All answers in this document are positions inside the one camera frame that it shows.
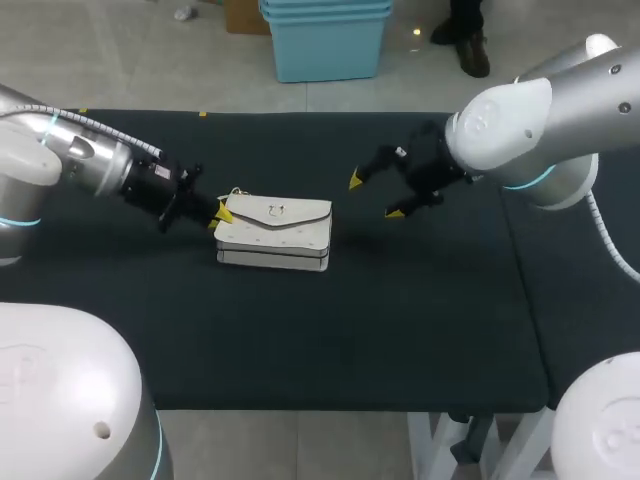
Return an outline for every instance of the stacked bins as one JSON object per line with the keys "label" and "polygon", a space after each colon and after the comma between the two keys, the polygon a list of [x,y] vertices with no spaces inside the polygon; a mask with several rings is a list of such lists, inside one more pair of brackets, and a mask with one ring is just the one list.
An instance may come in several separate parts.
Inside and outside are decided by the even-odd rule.
{"label": "stacked bins", "polygon": [[278,80],[375,76],[391,1],[260,0],[271,27]]}

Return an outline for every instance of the dark fabric table cover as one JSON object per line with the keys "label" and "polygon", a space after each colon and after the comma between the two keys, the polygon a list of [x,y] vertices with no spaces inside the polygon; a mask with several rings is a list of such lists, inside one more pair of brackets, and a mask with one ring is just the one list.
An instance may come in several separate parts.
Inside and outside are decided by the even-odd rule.
{"label": "dark fabric table cover", "polygon": [[[640,151],[604,154],[596,201],[620,253],[640,268]],[[505,192],[508,218],[522,264],[551,402],[585,370],[613,355],[640,351],[640,285],[614,263],[586,200],[560,212],[525,205]]]}
{"label": "dark fabric table cover", "polygon": [[395,172],[348,193],[380,143],[446,115],[90,112],[154,143],[199,189],[330,199],[325,273],[220,265],[204,231],[167,235],[121,199],[69,187],[0,300],[59,304],[113,325],[159,408],[528,412],[548,389],[498,191],[458,185],[442,207],[386,220]]}

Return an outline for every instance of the cable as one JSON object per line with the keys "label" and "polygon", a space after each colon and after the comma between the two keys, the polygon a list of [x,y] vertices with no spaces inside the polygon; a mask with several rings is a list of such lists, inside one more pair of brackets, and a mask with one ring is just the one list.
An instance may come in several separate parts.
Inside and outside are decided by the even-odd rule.
{"label": "cable", "polygon": [[156,158],[160,158],[160,155],[162,155],[162,150],[154,147],[147,142],[138,140],[131,135],[127,135],[126,133],[120,132],[115,128],[104,125],[103,123],[96,122],[95,120],[91,120],[90,118],[78,115],[77,113],[67,112],[66,110],[61,110],[59,108],[49,107],[46,105],[18,105],[16,107],[9,108],[8,110],[0,111],[0,117],[8,117],[10,115],[18,115],[20,113],[45,113],[48,115],[58,115],[73,122],[87,125],[94,130],[106,133],[107,135],[111,135],[112,137],[130,145],[139,147]]}
{"label": "cable", "polygon": [[618,265],[624,273],[626,273],[632,280],[637,283],[640,283],[640,273],[635,271],[631,265],[629,265],[618,249],[613,244],[613,240],[609,236],[609,232],[607,231],[607,227],[604,224],[604,220],[602,220],[602,215],[600,215],[600,209],[598,208],[598,204],[596,203],[596,199],[593,196],[593,192],[589,190],[589,193],[586,196],[587,204],[589,205],[589,210],[591,210],[591,216],[593,217],[593,221],[596,224],[596,228],[598,229],[598,233],[600,233],[600,237],[604,241],[604,246],[606,247],[609,255],[613,261]]}

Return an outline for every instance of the small screw hole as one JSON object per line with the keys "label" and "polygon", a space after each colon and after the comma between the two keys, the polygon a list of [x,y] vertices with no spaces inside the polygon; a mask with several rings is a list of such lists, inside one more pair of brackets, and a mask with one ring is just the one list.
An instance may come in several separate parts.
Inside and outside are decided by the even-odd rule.
{"label": "small screw hole", "polygon": [[96,437],[101,438],[102,440],[108,440],[111,438],[111,429],[109,425],[104,422],[98,422],[93,426],[93,432],[96,434]]}

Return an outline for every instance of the black shoe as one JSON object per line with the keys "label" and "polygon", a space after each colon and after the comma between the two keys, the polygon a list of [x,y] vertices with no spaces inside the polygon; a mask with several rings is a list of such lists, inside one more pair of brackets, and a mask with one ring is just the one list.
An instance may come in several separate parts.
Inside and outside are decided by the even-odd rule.
{"label": "black shoe", "polygon": [[460,67],[467,75],[474,78],[487,77],[491,71],[489,57],[484,50],[485,41],[482,30],[478,30],[471,36],[456,42]]}
{"label": "black shoe", "polygon": [[435,45],[455,45],[464,38],[460,29],[449,18],[438,25],[431,34],[431,43]]}

